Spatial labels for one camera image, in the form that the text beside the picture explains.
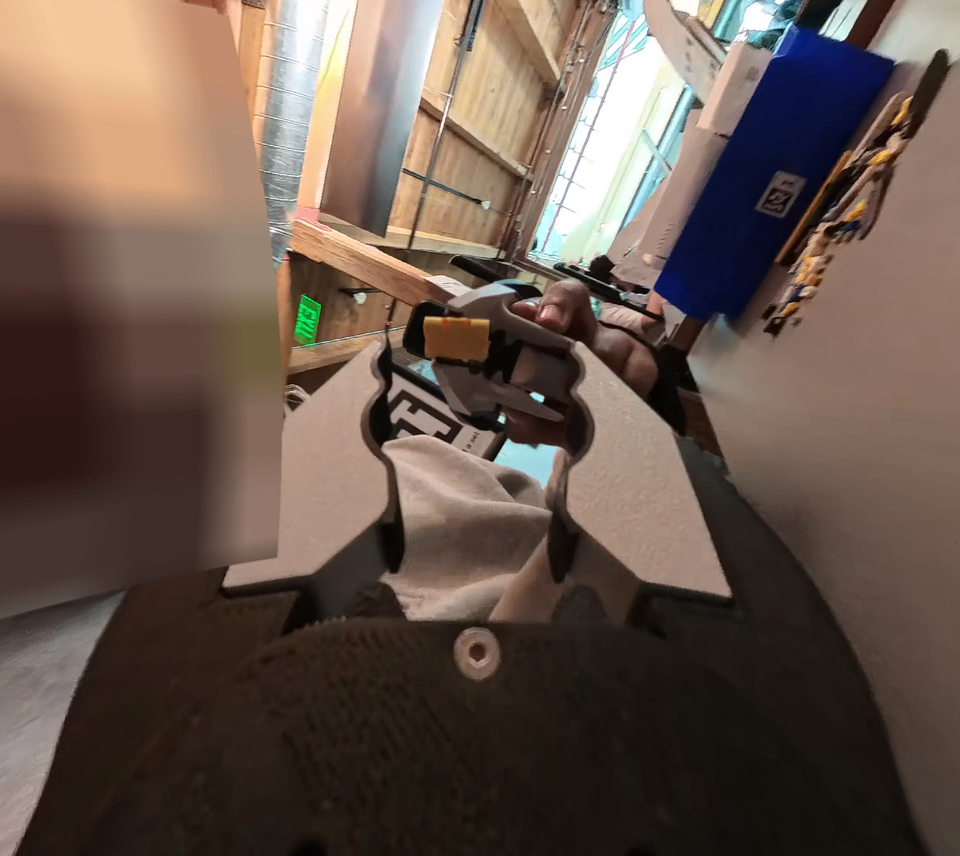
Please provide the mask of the large window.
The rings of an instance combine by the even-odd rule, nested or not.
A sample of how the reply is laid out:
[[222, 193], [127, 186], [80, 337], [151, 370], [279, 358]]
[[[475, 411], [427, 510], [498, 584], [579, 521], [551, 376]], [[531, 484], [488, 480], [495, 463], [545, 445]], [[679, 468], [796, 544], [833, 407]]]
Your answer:
[[535, 262], [586, 265], [605, 254], [668, 176], [696, 99], [643, 16], [606, 36], [534, 230]]

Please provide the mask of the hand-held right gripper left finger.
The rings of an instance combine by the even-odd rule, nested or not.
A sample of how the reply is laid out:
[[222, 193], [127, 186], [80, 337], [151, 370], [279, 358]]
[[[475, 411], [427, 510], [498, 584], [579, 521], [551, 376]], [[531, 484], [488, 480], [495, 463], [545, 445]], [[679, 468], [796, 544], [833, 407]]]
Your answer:
[[278, 548], [231, 566], [224, 594], [354, 598], [400, 568], [404, 531], [390, 435], [392, 348], [378, 338], [285, 421]]

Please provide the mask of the pile of loose lego pieces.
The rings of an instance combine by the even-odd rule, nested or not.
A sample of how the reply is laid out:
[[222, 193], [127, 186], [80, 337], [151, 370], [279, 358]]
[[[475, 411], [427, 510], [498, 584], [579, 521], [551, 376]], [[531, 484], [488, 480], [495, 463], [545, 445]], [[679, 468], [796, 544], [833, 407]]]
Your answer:
[[899, 162], [951, 68], [949, 51], [937, 49], [916, 87], [891, 95], [859, 142], [841, 155], [774, 260], [787, 276], [761, 314], [764, 334], [775, 339], [798, 327], [838, 250], [872, 233]]

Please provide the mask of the yellow lego brick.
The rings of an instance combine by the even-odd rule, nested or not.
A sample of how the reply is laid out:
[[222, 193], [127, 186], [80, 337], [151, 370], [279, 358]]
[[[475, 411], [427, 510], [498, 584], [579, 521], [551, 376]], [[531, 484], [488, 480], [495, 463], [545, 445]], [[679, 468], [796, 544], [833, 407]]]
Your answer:
[[427, 315], [422, 333], [426, 359], [471, 364], [489, 356], [491, 323], [486, 318]]

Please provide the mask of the blue plastic bin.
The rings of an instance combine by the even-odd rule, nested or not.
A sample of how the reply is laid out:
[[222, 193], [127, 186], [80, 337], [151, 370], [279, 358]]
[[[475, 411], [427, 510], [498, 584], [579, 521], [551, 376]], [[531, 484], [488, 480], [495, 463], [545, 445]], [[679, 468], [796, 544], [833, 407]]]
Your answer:
[[654, 291], [698, 322], [739, 316], [895, 66], [873, 51], [788, 29]]

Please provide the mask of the person's left hand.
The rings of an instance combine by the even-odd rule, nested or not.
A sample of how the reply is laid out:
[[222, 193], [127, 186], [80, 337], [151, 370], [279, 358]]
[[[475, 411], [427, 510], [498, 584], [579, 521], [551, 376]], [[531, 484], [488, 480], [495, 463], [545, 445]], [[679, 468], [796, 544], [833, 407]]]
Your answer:
[[[516, 302], [510, 310], [586, 346], [634, 395], [649, 400], [659, 378], [654, 352], [635, 334], [598, 320], [590, 292], [582, 283], [559, 281], [542, 298]], [[552, 446], [570, 455], [579, 448], [578, 431], [571, 429], [570, 418], [559, 423], [507, 409], [505, 427], [508, 439], [517, 444]]]

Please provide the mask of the person's grey sweatshirt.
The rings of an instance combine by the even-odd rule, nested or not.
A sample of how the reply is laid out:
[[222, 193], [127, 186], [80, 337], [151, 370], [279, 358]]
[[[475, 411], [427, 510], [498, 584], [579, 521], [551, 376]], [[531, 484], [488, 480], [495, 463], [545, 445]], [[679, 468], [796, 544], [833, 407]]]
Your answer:
[[397, 483], [404, 553], [382, 582], [408, 620], [485, 622], [547, 536], [545, 490], [426, 435], [389, 441], [383, 453]]

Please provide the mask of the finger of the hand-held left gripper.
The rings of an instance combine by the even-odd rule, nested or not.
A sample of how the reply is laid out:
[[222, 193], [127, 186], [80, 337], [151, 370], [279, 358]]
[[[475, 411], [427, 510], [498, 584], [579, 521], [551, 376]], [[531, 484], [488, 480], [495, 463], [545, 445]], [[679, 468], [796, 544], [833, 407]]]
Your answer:
[[463, 423], [499, 423], [500, 406], [488, 381], [457, 361], [435, 360], [435, 379], [453, 414]]
[[541, 291], [526, 282], [495, 282], [470, 288], [447, 303], [451, 316], [487, 320], [491, 325], [505, 325], [504, 314], [517, 302], [539, 299]]

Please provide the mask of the silver ventilation duct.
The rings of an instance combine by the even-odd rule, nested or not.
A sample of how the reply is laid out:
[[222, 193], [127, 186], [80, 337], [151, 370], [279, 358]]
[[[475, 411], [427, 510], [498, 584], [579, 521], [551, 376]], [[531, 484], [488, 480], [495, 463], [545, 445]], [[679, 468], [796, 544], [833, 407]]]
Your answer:
[[289, 250], [331, 0], [265, 0], [252, 131], [277, 271]]

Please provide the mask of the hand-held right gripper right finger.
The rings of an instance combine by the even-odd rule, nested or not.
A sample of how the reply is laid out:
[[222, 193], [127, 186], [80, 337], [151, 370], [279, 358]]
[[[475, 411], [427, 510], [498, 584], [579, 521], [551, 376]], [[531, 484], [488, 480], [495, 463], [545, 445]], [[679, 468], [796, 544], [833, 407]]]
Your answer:
[[605, 576], [659, 594], [731, 602], [733, 591], [681, 454], [681, 438], [582, 343], [571, 348], [577, 449], [555, 491], [547, 559], [556, 583]]

